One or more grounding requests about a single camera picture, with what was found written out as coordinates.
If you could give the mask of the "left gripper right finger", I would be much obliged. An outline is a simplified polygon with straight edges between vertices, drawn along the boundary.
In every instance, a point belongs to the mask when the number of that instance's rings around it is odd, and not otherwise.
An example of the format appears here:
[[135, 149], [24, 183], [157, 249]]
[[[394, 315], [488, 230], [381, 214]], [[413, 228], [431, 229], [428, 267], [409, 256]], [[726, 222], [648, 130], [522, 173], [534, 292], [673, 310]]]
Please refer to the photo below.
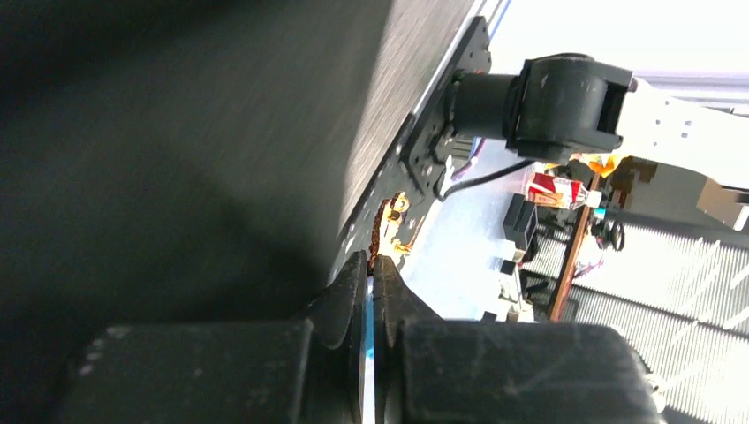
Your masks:
[[658, 423], [633, 349], [613, 329], [440, 318], [393, 260], [373, 265], [379, 423]]

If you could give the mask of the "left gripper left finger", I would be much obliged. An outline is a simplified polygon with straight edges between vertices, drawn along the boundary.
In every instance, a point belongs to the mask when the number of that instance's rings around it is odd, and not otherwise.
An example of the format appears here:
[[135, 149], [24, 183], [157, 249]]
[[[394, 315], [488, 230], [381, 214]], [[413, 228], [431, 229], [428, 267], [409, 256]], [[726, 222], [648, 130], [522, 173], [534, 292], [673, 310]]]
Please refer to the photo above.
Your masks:
[[84, 351], [58, 423], [359, 423], [367, 254], [290, 319], [120, 326]]

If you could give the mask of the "orange maple leaf brooch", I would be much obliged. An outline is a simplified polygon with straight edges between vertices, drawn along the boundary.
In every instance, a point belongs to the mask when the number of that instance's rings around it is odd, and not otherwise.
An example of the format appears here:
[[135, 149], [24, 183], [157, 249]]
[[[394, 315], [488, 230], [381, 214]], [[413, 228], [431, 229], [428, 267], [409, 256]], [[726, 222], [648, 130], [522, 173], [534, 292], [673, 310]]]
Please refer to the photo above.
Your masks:
[[367, 274], [369, 276], [374, 274], [375, 260], [378, 255], [402, 258], [411, 252], [413, 240], [404, 244], [397, 238], [404, 214], [409, 207], [410, 202], [405, 192], [396, 192], [392, 197], [381, 202], [374, 218], [368, 248]]

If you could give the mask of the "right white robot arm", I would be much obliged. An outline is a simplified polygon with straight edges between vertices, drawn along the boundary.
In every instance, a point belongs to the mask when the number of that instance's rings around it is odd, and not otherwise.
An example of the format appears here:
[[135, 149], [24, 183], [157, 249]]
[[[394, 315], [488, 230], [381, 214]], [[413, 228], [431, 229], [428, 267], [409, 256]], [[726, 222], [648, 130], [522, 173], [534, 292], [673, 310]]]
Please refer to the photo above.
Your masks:
[[529, 59], [517, 75], [465, 73], [450, 88], [455, 131], [503, 140], [517, 156], [637, 156], [748, 189], [748, 121], [679, 100], [581, 54]]

